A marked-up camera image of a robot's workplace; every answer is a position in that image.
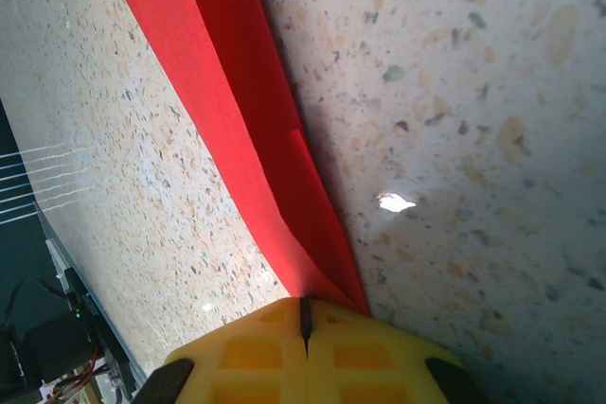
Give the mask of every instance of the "yellow plastic part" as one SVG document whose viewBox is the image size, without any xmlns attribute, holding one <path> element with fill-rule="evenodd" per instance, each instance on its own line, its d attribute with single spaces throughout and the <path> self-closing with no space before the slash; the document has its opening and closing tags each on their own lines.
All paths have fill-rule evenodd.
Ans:
<svg viewBox="0 0 606 404">
<path fill-rule="evenodd" d="M 176 404 L 448 404 L 425 367 L 451 353 L 397 328 L 312 301 L 306 355 L 299 300 L 286 298 L 184 345 L 195 366 Z"/>
</svg>

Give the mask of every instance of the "granite countertop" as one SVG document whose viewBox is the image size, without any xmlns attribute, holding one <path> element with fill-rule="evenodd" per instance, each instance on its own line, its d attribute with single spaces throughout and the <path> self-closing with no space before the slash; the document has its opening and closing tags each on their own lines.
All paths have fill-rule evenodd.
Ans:
<svg viewBox="0 0 606 404">
<path fill-rule="evenodd" d="M 597 402 L 606 0 L 265 3 L 375 317 L 450 347 L 494 402 Z M 81 149 L 56 159 L 77 202 L 47 216 L 146 370 L 285 295 L 124 0 L 3 1 L 0 21 L 20 148 Z"/>
</svg>

